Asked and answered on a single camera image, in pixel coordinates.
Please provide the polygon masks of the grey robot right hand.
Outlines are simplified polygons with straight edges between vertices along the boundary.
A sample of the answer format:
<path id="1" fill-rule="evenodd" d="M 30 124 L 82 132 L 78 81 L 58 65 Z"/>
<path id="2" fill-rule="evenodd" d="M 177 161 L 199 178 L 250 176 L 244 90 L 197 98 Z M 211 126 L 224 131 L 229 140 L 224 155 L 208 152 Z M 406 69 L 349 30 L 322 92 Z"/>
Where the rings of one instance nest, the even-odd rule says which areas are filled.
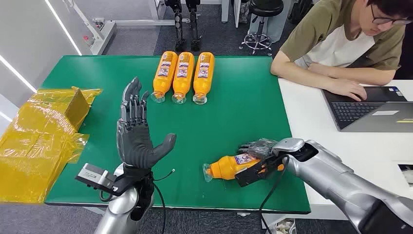
<path id="1" fill-rule="evenodd" d="M 260 138 L 239 146 L 237 154 L 249 154 L 250 156 L 266 160 L 272 157 L 272 148 L 278 143 L 276 140 Z"/>

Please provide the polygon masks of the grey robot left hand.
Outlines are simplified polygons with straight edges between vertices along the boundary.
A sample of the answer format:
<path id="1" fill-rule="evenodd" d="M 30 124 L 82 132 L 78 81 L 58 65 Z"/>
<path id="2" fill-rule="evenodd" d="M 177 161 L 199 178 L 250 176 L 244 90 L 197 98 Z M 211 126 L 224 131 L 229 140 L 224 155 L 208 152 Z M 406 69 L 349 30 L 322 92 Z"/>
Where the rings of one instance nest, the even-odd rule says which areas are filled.
<path id="1" fill-rule="evenodd" d="M 152 168 L 175 146 L 176 134 L 169 133 L 164 141 L 154 146 L 147 121 L 148 91 L 139 92 L 142 83 L 134 77 L 125 87 L 120 104 L 120 118 L 117 121 L 116 145 L 121 161 L 130 167 Z"/>

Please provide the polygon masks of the person's right hand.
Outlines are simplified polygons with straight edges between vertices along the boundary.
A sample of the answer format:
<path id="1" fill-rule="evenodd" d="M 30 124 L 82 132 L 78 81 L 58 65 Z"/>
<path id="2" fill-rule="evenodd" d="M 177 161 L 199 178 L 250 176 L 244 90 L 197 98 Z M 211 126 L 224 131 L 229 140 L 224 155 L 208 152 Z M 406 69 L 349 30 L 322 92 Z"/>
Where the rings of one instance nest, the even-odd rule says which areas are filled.
<path id="1" fill-rule="evenodd" d="M 367 99 L 365 88 L 355 81 L 347 79 L 332 78 L 328 82 L 326 82 L 326 84 L 323 86 L 323 89 L 333 94 L 352 98 L 356 101 Z"/>

